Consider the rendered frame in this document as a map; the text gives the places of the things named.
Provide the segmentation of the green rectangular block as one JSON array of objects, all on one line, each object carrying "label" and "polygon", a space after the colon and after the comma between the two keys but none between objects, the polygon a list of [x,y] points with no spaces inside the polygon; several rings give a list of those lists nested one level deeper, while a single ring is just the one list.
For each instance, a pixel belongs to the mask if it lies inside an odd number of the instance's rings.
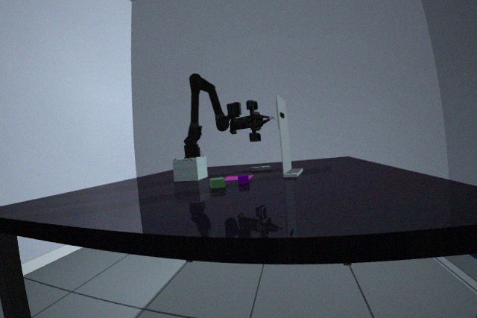
[{"label": "green rectangular block", "polygon": [[226,187],[225,185],[225,179],[222,178],[216,178],[216,179],[209,179],[209,184],[211,188],[221,188],[221,187]]}]

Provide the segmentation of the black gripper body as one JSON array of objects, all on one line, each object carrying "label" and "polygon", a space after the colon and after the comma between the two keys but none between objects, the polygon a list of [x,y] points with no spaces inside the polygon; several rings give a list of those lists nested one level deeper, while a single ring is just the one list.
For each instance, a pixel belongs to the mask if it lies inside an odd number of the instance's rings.
[{"label": "black gripper body", "polygon": [[258,109],[258,102],[249,100],[246,104],[247,109],[250,110],[250,115],[238,118],[238,127],[240,129],[250,128],[252,130],[252,133],[249,133],[250,141],[261,141],[261,134],[256,133],[256,130],[253,128],[253,123],[256,122],[256,118],[252,118],[252,111]]}]

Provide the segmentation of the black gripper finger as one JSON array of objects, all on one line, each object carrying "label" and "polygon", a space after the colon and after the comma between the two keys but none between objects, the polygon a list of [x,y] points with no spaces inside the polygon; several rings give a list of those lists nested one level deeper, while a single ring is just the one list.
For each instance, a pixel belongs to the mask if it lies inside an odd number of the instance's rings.
[{"label": "black gripper finger", "polygon": [[253,128],[254,128],[255,130],[261,130],[261,126],[262,126],[263,124],[265,124],[266,122],[268,122],[268,121],[270,121],[270,119],[266,119],[266,120],[263,120],[263,121],[254,122],[254,123],[253,123]]},{"label": "black gripper finger", "polygon": [[270,116],[260,115],[259,112],[252,111],[252,118],[269,118]]}]

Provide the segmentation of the grey panel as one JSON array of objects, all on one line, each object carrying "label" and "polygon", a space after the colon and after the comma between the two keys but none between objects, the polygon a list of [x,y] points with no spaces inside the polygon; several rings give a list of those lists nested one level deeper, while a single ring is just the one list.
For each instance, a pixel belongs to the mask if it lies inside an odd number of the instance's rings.
[{"label": "grey panel", "polygon": [[302,171],[302,168],[291,168],[291,154],[288,137],[288,122],[286,114],[285,101],[276,94],[276,107],[278,127],[280,132],[280,141],[282,149],[282,172],[283,177],[297,177]]}]

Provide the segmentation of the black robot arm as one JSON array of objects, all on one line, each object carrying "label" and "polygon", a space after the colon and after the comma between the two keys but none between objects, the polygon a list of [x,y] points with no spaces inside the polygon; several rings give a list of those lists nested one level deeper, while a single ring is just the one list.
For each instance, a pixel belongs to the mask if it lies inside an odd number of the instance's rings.
[{"label": "black robot arm", "polygon": [[192,93],[192,102],[191,102],[191,124],[189,127],[188,137],[184,140],[184,150],[185,158],[196,158],[200,157],[200,148],[198,147],[197,141],[200,139],[202,126],[198,124],[198,112],[199,112],[199,94],[200,90],[208,92],[209,99],[212,103],[212,108],[215,113],[215,122],[216,127],[219,131],[225,131],[229,127],[230,121],[230,132],[231,134],[237,134],[237,130],[241,130],[238,126],[238,119],[241,115],[241,103],[234,102],[227,104],[228,115],[225,116],[221,109],[221,105],[218,99],[218,96],[215,91],[215,86],[209,81],[201,78],[199,74],[192,74],[189,78],[189,85]]}]

